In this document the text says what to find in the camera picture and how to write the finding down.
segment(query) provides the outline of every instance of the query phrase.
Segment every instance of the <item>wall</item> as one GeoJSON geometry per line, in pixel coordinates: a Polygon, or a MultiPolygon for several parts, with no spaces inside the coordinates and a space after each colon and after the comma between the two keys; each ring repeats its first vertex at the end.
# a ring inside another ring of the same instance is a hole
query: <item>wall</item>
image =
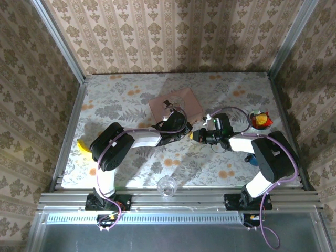
{"type": "Polygon", "coordinates": [[[266,71],[302,0],[45,0],[86,75],[266,71]]]}
{"type": "Polygon", "coordinates": [[[0,1],[0,250],[19,251],[79,84],[29,1],[0,1]]]}
{"type": "Polygon", "coordinates": [[[336,1],[319,1],[276,83],[336,238],[336,1]]]}

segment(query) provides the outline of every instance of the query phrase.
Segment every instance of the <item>clear glass cup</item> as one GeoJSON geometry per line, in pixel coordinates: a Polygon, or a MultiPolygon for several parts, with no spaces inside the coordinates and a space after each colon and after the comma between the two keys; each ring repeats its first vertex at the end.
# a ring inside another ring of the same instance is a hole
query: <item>clear glass cup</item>
{"type": "Polygon", "coordinates": [[[157,190],[163,197],[172,197],[177,190],[176,180],[168,175],[161,178],[157,184],[157,190]]]}

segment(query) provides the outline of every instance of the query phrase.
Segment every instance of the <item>black cable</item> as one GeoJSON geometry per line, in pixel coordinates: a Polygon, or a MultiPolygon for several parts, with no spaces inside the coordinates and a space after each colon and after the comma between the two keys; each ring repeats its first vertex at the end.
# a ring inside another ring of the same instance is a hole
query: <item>black cable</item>
{"type": "Polygon", "coordinates": [[[224,151],[224,152],[216,152],[216,151],[214,151],[214,149],[212,148],[212,146],[213,146],[213,144],[211,144],[211,149],[212,149],[212,151],[213,151],[213,152],[215,152],[215,153],[217,153],[217,154],[223,154],[223,153],[225,153],[225,152],[226,152],[226,149],[225,149],[225,151],[224,151]]]}

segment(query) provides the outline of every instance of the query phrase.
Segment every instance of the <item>floral tablecloth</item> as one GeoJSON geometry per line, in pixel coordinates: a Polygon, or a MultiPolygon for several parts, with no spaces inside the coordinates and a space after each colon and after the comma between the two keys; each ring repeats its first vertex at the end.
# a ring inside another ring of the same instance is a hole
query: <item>floral tablecloth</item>
{"type": "MultiPolygon", "coordinates": [[[[113,122],[130,128],[149,127],[155,121],[148,100],[187,87],[193,90],[205,114],[224,106],[237,106],[246,112],[267,110],[274,123],[263,133],[283,131],[269,80],[263,72],[96,75],[88,83],[61,186],[79,189],[93,188],[95,184],[97,165],[80,153],[77,139],[89,146],[113,122]]],[[[232,110],[228,115],[236,132],[247,126],[241,113],[232,110]]],[[[193,127],[199,129],[202,123],[193,127]]],[[[213,149],[222,151],[218,146],[213,149]]],[[[157,148],[131,149],[117,168],[115,185],[155,187],[160,178],[170,175],[180,186],[243,186],[259,171],[244,162],[246,153],[214,151],[188,137],[157,148]]]]}

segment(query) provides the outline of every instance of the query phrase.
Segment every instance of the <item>gray floor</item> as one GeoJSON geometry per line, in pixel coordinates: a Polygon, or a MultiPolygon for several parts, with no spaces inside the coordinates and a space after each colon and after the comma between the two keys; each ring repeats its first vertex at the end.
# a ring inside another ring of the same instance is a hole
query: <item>gray floor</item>
{"type": "MultiPolygon", "coordinates": [[[[268,214],[265,226],[281,239],[278,251],[320,251],[310,215],[268,214]]],[[[276,240],[270,233],[269,240],[276,240]]],[[[198,252],[272,251],[260,231],[237,225],[117,225],[100,232],[96,225],[48,225],[41,251],[198,252]]]]}

